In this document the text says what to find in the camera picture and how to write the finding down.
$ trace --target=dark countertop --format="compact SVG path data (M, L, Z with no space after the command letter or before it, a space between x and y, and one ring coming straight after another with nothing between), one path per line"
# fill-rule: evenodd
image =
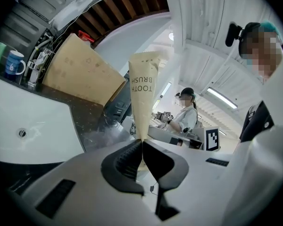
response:
M4 77L4 72L0 72L0 79L36 95L67 104L70 107L79 139L87 152L134 139L116 120L107 116L103 106L97 103L66 94L43 84L38 84L31 89L26 83L19 81L20 76L17 77L17 82L13 82Z

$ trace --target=sink drain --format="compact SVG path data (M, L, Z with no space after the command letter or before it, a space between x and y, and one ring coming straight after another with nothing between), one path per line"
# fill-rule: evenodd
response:
M18 132L18 135L20 136L20 138L25 138L27 136L27 132L24 128L21 128Z

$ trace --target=cardboard box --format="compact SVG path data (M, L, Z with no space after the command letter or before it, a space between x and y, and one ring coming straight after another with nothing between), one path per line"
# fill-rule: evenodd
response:
M43 84L105 106L125 81L98 53L71 34L51 61Z

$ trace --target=fluorescent light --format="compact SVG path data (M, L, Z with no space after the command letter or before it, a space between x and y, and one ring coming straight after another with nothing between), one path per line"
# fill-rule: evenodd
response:
M165 93L167 92L167 90L169 89L169 87L171 86L171 84L172 84L172 83L169 82L169 83L166 85L164 91L161 93L162 96L165 95Z
M169 39L172 40L172 41L174 41L174 34L173 34L172 32L169 33Z
M225 136L226 136L226 134L225 134L223 131L219 130L219 132L220 132L221 134L223 134L223 135L225 135Z
M238 108L238 106L236 104L234 104L232 101L230 101L228 98L226 98L225 96L221 95L219 92L217 92L216 90L212 89L211 87L208 88L208 92L211 93L212 95L218 97L219 99L221 99L223 102L227 103L231 108L236 109Z
M157 100L157 101L155 102L155 104L153 105L152 110L154 110L158 104L159 104L159 100Z

